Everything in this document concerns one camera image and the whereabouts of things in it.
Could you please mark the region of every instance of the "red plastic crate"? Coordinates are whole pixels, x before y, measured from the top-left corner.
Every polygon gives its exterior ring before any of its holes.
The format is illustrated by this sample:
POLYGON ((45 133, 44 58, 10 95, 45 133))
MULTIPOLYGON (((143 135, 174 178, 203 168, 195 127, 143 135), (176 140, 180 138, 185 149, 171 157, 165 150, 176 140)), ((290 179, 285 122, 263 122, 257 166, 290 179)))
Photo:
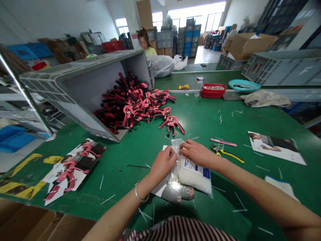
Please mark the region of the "red plastic crate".
POLYGON ((220 99, 224 95, 226 91, 226 86, 222 84, 204 84, 204 86, 223 86, 224 90, 210 90, 210 89, 204 89, 202 92, 202 97, 203 98, 215 98, 215 99, 220 99))
POLYGON ((111 41, 111 42, 102 43, 102 45, 106 53, 111 53, 118 50, 125 50, 122 41, 111 41))

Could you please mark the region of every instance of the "yellow-handled pliers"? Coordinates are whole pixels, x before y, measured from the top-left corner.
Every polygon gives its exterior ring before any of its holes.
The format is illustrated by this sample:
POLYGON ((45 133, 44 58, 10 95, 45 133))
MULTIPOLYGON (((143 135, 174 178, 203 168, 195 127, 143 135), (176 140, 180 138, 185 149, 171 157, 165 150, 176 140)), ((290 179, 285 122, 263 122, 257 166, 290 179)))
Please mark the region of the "yellow-handled pliers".
POLYGON ((238 160, 240 163, 245 163, 241 158, 237 157, 236 155, 230 153, 230 152, 227 152, 227 151, 224 151, 223 149, 219 150, 218 147, 216 145, 213 145, 213 147, 211 146, 211 149, 216 153, 216 155, 218 156, 221 156, 220 153, 223 153, 225 155, 228 155, 228 156, 231 156, 233 158, 235 158, 236 160, 238 160))

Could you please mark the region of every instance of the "yellow shirt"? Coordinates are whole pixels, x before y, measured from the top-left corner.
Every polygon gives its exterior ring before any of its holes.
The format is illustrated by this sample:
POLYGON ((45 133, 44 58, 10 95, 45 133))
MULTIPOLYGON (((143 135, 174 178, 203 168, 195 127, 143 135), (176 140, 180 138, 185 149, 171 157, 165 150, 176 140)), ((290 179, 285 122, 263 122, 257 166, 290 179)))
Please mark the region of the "yellow shirt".
POLYGON ((153 47, 149 47, 148 50, 145 50, 146 58, 151 55, 157 55, 155 49, 153 47))

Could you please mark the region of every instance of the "pink utility knife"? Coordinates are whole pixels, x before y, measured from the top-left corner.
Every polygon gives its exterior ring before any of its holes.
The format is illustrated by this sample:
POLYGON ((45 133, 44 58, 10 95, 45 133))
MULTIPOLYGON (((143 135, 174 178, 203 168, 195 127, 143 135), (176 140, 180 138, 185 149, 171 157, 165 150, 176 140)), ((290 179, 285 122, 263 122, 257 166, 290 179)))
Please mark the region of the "pink utility knife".
POLYGON ((217 139, 210 139, 211 141, 214 141, 214 142, 218 142, 218 143, 222 143, 222 144, 225 144, 225 145, 229 145, 229 146, 235 146, 237 147, 236 144, 233 144, 233 143, 230 143, 230 142, 225 142, 225 141, 220 141, 220 140, 217 140, 217 139))

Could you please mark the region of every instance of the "silver bracelet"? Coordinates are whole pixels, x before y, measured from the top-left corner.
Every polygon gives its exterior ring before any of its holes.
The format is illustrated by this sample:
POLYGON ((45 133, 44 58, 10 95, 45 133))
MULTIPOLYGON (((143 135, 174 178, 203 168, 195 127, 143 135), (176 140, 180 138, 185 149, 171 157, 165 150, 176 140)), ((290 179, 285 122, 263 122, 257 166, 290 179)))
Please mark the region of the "silver bracelet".
POLYGON ((140 197, 139 197, 138 194, 137 194, 137 185, 138 185, 139 183, 140 183, 140 181, 138 181, 138 183, 135 184, 135 194, 136 194, 136 197, 138 198, 139 201, 141 201, 142 203, 145 203, 145 202, 147 202, 147 200, 148 200, 148 198, 149 198, 149 194, 148 194, 146 200, 140 199, 140 197))

